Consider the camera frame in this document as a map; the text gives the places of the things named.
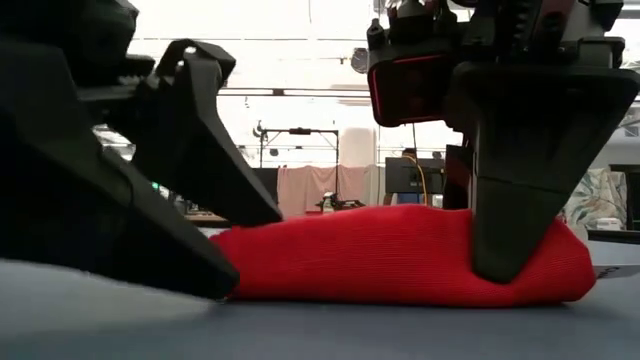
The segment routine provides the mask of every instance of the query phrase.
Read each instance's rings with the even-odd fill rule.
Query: red cloth
[[[469,210],[402,205],[234,228],[212,240],[240,271],[238,299],[510,307],[575,301],[595,283],[587,247],[558,221],[508,285],[473,274],[470,230]]]

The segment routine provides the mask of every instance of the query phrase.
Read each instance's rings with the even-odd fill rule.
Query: red towel
[[[558,221],[511,284],[477,277],[469,210],[369,207],[212,240],[240,271],[237,299],[510,307],[576,301],[596,281],[587,247]]]

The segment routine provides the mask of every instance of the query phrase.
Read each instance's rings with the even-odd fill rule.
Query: blue table surface
[[[640,246],[591,243],[596,264]],[[0,359],[633,359],[640,275],[559,307],[474,310],[213,304],[87,274],[0,263]]]

